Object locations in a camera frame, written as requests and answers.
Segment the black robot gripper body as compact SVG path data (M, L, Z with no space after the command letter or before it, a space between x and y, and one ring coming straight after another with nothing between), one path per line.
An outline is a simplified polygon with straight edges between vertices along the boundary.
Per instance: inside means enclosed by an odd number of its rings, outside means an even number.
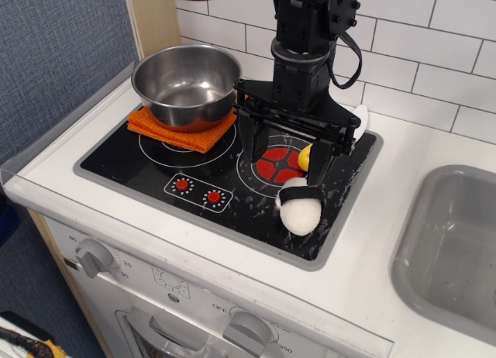
M274 43L271 50L273 79L240 78L234 84L236 113L245 110L269 128L313 142L333 143L333 155L351 154L360 120L329 94L336 44L314 53L295 53L279 43Z

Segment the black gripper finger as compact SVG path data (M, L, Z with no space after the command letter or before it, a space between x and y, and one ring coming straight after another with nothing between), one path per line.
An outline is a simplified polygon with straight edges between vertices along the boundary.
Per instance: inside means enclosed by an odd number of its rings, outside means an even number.
M267 151L269 127L245 110L238 111L237 120L246 159L254 164Z
M333 149L333 143L323 140L312 144L307 176L309 186L318 186L322 183L333 162Z

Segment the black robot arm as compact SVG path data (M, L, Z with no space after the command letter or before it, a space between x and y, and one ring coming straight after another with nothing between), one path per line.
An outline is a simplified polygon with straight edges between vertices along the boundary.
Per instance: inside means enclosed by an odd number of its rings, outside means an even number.
M256 163L268 148L271 129L312 143L307 181L318 186L335 158L353 151L360 120L332 99L329 86L336 42L357 55L347 34L357 24L357 0L274 0L277 33L271 44L271 81L239 79L234 104L246 158Z

